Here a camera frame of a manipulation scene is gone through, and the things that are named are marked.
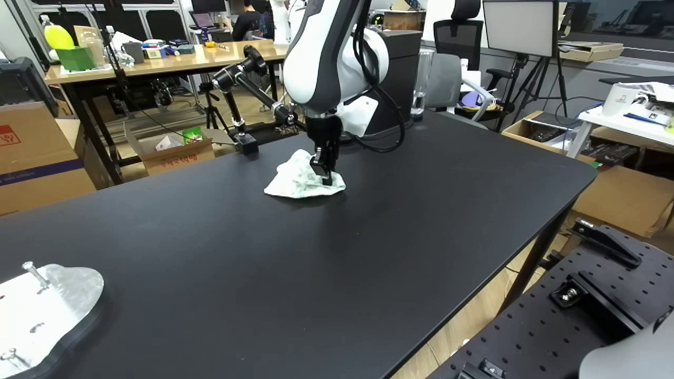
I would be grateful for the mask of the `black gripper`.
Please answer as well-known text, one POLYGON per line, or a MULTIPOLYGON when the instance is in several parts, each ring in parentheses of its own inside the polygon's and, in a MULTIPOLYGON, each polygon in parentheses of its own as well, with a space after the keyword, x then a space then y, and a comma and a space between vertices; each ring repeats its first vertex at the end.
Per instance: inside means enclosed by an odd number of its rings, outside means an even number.
POLYGON ((324 117, 307 117, 307 137, 314 140, 314 152, 324 159, 320 162, 319 156, 311 156, 309 165, 317 174, 320 174, 323 185, 333 185, 336 181, 336 157, 339 156, 339 137, 344 133, 344 124, 337 115, 324 117))

